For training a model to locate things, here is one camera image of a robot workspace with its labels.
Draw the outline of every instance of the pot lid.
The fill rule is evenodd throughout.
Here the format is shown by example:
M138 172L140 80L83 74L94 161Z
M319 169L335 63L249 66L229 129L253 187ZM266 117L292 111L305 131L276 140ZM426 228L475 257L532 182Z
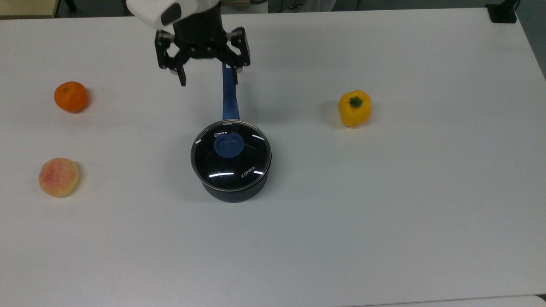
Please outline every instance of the pot lid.
M259 182L271 163L271 147L254 125L223 120L205 128L192 146L192 167L207 186L226 192Z

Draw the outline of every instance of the green pepper stem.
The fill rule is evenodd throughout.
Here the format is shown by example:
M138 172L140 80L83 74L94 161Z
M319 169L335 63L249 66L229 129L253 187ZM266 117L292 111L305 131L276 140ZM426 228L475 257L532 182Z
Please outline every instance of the green pepper stem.
M362 105L362 99L360 99L360 97L349 98L349 101L351 102L351 106L353 108L358 108Z

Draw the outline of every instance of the blue pot handle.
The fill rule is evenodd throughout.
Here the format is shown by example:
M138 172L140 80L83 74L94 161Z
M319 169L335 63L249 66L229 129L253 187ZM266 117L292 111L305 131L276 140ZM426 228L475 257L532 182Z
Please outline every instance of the blue pot handle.
M224 105L222 111L223 120L238 120L239 107L237 106L237 92L233 81L233 71L222 63L222 78L224 83Z

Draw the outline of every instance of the table leg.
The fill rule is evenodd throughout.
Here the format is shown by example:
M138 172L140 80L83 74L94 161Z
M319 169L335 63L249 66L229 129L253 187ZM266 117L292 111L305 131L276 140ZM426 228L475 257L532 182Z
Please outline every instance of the table leg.
M77 7L76 7L76 3L74 3L74 0L64 0L64 1L67 3L70 11L76 11Z

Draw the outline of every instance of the orange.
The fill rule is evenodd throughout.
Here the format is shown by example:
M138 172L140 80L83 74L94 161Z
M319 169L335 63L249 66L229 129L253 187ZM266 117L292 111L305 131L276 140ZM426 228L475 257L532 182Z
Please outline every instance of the orange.
M55 90L54 99L59 108L71 113L82 111L89 103L87 90L76 81L59 85Z

